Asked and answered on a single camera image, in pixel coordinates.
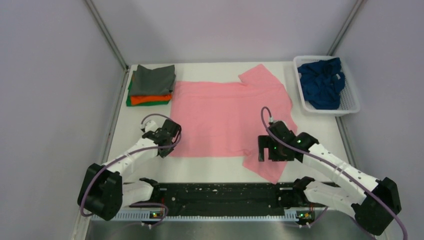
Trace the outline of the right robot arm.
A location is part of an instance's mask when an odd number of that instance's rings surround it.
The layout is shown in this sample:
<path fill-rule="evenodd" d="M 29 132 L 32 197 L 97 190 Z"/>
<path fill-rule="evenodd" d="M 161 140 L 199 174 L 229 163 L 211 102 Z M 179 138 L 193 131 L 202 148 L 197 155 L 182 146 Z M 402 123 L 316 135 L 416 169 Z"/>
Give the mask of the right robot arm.
<path fill-rule="evenodd" d="M 284 122 L 263 122 L 267 134 L 258 136 L 259 157 L 264 150 L 272 161 L 298 161 L 320 172 L 335 186 L 305 176 L 294 181 L 293 200 L 299 206 L 320 204 L 346 214 L 366 232 L 380 236 L 395 221 L 408 238 L 398 214 L 402 210 L 397 184 L 390 178 L 380 180 L 341 160 L 310 134 L 293 133 Z"/>

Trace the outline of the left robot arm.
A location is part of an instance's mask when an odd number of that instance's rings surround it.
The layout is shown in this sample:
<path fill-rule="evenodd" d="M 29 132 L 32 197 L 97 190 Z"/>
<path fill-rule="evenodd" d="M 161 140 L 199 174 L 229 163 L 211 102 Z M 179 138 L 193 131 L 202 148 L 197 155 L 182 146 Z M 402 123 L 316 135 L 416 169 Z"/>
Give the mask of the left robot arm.
<path fill-rule="evenodd" d="M 182 127 L 171 119 L 161 126 L 150 120 L 142 124 L 141 131 L 139 140 L 118 157 L 87 168 L 77 198 L 82 216 L 96 215 L 109 221 L 123 207 L 139 202 L 154 207 L 160 202 L 157 182 L 147 178 L 133 182 L 127 179 L 145 162 L 167 157 L 181 140 Z"/>

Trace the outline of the pink t shirt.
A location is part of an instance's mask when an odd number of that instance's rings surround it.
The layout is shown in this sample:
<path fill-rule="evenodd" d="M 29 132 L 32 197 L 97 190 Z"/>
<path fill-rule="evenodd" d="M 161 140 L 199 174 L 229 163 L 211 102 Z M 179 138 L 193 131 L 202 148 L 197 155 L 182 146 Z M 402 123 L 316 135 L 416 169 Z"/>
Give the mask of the pink t shirt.
<path fill-rule="evenodd" d="M 263 107 L 289 130 L 297 131 L 285 86 L 262 64 L 240 74 L 238 82 L 178 81 L 170 117 L 181 126 L 182 138 L 171 155 L 243 157 L 245 168 L 277 183 L 286 163 L 259 161 L 258 136 L 267 133 L 261 118 Z"/>

